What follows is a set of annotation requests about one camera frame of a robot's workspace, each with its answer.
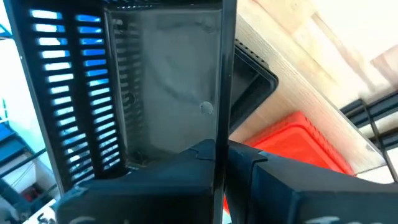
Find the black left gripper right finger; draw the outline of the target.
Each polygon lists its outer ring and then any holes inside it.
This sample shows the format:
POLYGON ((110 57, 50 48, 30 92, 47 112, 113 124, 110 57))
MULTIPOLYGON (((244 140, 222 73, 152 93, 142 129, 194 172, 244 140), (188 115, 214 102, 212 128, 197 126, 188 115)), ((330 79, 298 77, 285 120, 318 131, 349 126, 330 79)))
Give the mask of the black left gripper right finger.
POLYGON ((231 141, 233 224, 398 224, 398 185, 378 184, 231 141))

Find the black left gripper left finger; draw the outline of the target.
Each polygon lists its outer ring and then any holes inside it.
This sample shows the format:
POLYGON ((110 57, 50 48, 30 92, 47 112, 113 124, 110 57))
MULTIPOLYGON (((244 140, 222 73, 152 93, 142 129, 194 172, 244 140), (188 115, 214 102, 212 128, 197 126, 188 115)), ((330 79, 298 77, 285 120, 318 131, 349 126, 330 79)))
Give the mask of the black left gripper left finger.
POLYGON ((117 179, 89 180, 54 206, 57 224, 212 224, 215 142, 117 179))

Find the red slotted plastic basket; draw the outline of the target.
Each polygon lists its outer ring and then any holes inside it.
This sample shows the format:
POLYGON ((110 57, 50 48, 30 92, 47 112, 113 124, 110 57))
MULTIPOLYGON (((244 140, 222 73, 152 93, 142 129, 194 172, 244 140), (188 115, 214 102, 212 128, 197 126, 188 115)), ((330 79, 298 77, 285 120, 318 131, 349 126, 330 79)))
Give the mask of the red slotted plastic basket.
POLYGON ((240 144, 342 174, 354 174, 350 165, 299 111, 240 144))

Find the black slotted plastic basket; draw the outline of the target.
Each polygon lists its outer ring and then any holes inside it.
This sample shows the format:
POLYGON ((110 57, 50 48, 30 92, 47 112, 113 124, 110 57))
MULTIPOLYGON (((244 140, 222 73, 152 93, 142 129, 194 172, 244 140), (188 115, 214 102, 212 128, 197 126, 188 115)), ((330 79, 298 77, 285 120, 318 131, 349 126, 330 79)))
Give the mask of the black slotted plastic basket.
POLYGON ((82 182, 117 179, 212 139, 212 224, 221 224, 236 0, 4 0, 4 5, 61 193, 58 201, 82 182), (102 20, 105 85, 87 85, 78 14, 102 20))
POLYGON ((229 133, 232 134, 275 92, 278 77, 268 63, 238 39, 234 43, 229 133))

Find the blue slotted plastic basket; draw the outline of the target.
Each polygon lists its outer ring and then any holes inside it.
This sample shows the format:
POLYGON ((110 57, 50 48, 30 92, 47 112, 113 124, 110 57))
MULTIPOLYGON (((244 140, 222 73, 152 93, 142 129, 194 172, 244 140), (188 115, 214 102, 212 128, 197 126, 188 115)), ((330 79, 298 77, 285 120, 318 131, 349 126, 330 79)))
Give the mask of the blue slotted plastic basket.
POLYGON ((83 68, 90 87, 109 83, 106 68, 106 50, 104 29, 101 18, 87 14, 75 16, 79 35, 80 53, 83 57, 83 68))

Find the wooden shelf with black legs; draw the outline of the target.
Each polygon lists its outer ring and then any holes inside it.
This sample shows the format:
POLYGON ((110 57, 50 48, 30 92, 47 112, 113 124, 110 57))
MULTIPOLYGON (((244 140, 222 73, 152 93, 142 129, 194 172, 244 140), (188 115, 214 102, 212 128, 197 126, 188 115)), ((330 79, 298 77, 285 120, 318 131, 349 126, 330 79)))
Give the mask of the wooden shelf with black legs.
POLYGON ((279 78, 276 91, 231 135, 244 142, 294 111, 301 111, 346 159, 355 173, 385 165, 385 160, 357 128, 302 75, 282 53, 285 39, 254 0, 238 0, 236 38, 268 64, 279 78))

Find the black aluminium rig frame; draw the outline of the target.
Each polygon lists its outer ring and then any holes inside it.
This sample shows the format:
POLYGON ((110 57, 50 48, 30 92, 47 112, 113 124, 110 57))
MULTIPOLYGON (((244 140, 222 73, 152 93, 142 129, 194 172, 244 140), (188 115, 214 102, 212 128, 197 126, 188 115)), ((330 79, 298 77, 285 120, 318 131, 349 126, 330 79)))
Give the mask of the black aluminium rig frame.
POLYGON ((398 127, 380 133, 376 121, 398 112, 398 91, 367 104, 359 98, 344 106, 340 111, 356 126, 370 125, 373 137, 369 140, 376 146, 376 151, 386 161, 386 166, 394 183, 398 184, 398 171, 394 168, 388 151, 398 148, 398 127))

